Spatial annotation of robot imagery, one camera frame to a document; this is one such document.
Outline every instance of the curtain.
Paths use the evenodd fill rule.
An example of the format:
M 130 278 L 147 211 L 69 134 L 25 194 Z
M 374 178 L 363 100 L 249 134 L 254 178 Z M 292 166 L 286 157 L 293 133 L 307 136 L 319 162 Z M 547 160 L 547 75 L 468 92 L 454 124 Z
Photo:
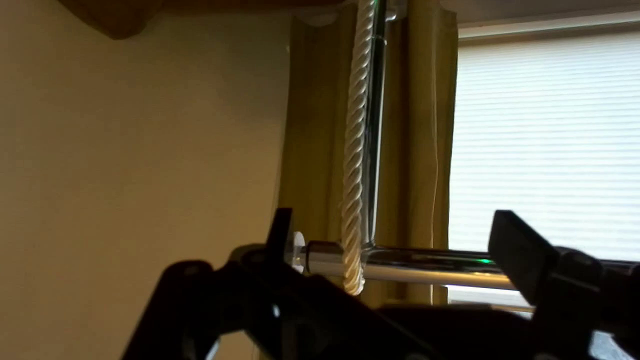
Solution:
M 332 24 L 292 24 L 290 105 L 280 207 L 307 240 L 340 238 L 341 150 L 355 9 Z M 435 0 L 407 3 L 388 27 L 378 246 L 446 248 L 456 95 L 456 16 Z M 443 303 L 431 286 L 378 285 L 370 306 Z

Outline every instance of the wall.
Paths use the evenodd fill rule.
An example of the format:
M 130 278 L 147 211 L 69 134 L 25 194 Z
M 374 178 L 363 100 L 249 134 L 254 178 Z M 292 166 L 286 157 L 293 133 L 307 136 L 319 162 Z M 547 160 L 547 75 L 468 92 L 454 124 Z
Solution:
M 164 266 L 264 240 L 286 43 L 286 16 L 159 14 L 112 43 L 51 0 L 0 4 L 0 359 L 120 359 Z

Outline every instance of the window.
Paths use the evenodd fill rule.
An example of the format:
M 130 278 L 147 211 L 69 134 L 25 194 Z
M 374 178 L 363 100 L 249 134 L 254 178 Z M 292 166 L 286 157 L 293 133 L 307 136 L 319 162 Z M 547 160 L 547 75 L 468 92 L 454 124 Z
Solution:
M 640 260 L 640 31 L 562 29 L 461 43 L 449 248 L 486 251 L 501 208 L 552 244 Z M 449 299 L 524 305 L 472 288 Z

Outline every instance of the window blind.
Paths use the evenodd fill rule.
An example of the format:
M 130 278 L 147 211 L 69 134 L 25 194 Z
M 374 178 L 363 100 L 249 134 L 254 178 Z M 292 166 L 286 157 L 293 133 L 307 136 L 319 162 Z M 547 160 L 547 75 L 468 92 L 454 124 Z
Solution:
M 554 244 L 640 260 L 640 32 L 459 48 L 449 248 L 491 214 Z

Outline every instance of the ceiling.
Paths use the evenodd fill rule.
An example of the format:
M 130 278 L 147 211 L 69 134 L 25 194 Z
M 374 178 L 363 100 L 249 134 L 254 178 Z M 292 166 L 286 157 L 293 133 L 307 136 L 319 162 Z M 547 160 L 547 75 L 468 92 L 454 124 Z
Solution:
M 638 10 L 640 0 L 439 0 L 459 24 Z

